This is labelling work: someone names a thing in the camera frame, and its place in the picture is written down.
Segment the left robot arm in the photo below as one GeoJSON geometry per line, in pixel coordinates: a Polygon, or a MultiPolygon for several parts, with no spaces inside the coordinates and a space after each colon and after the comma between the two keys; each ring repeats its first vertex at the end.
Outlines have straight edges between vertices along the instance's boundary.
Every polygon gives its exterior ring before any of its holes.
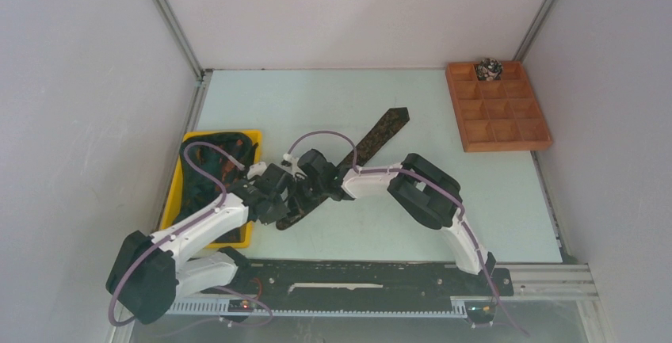
{"type": "Polygon", "coordinates": [[[293,176],[275,164],[253,165],[251,180],[230,187],[217,183],[221,193],[202,209],[153,234],[135,231],[122,243],[106,289],[113,299],[109,319],[114,326],[115,306],[123,305],[131,320],[151,324],[183,297],[209,288],[242,292],[249,286],[249,261],[232,248],[207,257],[196,255],[218,237],[249,222],[273,223],[288,215],[284,200],[293,176]]]}

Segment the dark key-patterned tie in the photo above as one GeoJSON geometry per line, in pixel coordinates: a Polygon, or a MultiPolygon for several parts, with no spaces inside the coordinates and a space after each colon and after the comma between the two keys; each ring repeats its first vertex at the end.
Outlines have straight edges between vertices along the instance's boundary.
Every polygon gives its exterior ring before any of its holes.
{"type": "MultiPolygon", "coordinates": [[[[388,109],[369,132],[356,145],[356,149],[348,153],[339,163],[340,166],[351,163],[354,158],[354,151],[357,155],[357,163],[364,165],[368,163],[383,147],[392,139],[408,122],[410,115],[407,107],[398,107],[388,109]]],[[[321,196],[317,200],[312,200],[308,205],[297,205],[297,213],[287,218],[281,219],[275,223],[279,231],[287,230],[296,225],[305,216],[309,215],[326,200],[328,196],[321,196]]]]}

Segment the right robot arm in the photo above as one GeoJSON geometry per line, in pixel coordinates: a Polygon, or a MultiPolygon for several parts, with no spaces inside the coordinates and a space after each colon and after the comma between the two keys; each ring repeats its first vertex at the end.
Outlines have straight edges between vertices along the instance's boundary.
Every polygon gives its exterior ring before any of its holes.
{"type": "Polygon", "coordinates": [[[466,291],[480,294],[491,286],[496,259],[468,222],[459,183],[421,155],[390,166],[337,167],[312,149],[299,158],[284,154],[282,165],[295,175],[292,200],[302,208],[327,198],[391,196],[417,223],[444,234],[466,291]]]}

